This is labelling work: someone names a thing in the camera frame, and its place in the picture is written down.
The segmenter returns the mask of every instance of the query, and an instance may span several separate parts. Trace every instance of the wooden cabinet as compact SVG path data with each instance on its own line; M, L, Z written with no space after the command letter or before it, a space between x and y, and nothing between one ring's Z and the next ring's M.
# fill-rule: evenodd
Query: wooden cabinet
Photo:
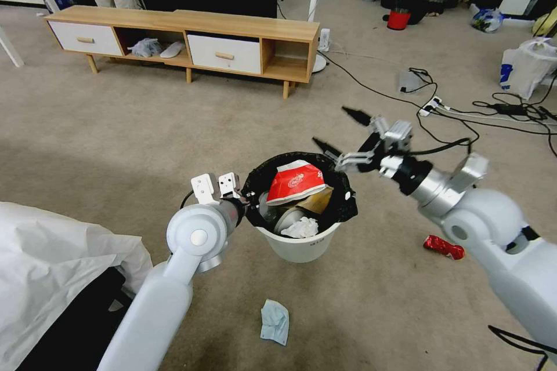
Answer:
M232 14L152 12L72 6L47 16L60 47L85 53L93 72L93 55L156 61L185 67L232 72L283 81L283 97L296 82L307 83L317 51L319 23ZM143 38L182 41L174 58L137 57L131 48Z

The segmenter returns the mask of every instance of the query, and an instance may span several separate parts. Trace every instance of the blue face mask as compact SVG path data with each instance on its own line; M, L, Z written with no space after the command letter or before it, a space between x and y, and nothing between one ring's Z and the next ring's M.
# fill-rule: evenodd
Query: blue face mask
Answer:
M261 339L271 339L286 346L290 325L288 310L279 302L267 299L261 309Z

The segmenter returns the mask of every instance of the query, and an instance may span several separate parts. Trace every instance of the black garbage bag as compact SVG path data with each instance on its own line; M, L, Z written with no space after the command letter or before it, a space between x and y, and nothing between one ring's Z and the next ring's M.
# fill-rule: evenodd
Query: black garbage bag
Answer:
M249 173L242 194L246 196L248 193L254 192L255 195L250 197L250 200L258 202L259 196L269 190L277 174L277 167L297 159L303 159L319 168L323 173L325 184L333 188L329 204L317 222L318 234L329 229L333 224L347 221L358 214L358 207L354 198L355 193L350 188L348 177L342 172L335 171L335 163L323 154L288 152L272 157ZM261 216L255 205L248 209L246 217L253 226L260 226L274 233L274 225Z

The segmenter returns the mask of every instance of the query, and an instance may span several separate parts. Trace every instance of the white trash can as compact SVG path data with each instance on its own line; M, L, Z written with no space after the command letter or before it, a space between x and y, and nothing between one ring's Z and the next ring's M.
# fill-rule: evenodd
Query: white trash can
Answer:
M262 199L266 200L266 193L277 173L277 167L299 159L321 170L323 181L333 188L327 208L316 219L319 232L310 238L291 238L271 232L276 220L273 216L264 217L266 210L261 207ZM288 152L264 161L249 173L241 193L250 202L250 208L245 214L247 220L263 234L279 257L294 263L311 262L323 255L339 225L358 213L354 191L350 188L346 173L336 172L335 163L329 157L312 152Z
M311 238L300 239L278 236L260 226L256 226L256 228L265 236L273 251L282 259L290 262L306 263L316 260L325 253L339 225L340 223L335 223L329 229Z

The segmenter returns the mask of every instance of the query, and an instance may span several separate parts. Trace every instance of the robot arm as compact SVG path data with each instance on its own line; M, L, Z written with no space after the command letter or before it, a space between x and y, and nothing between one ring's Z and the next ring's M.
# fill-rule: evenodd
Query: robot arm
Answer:
M234 173L221 176L218 185L211 174L191 180L199 204L180 209L171 218L167 243L172 255L145 279L98 371L158 369L190 307L193 275L222 262L228 236L244 215L237 181Z
M376 169L397 182L404 195L417 201L420 213L479 262L494 293L533 339L557 347L557 245L534 232L511 198L475 187L487 172L487 159L471 153L454 172L439 171L410 152L410 123L388 127L381 117L344 109L370 136L349 154L315 140L336 161L336 169ZM557 355L547 354L557 363Z

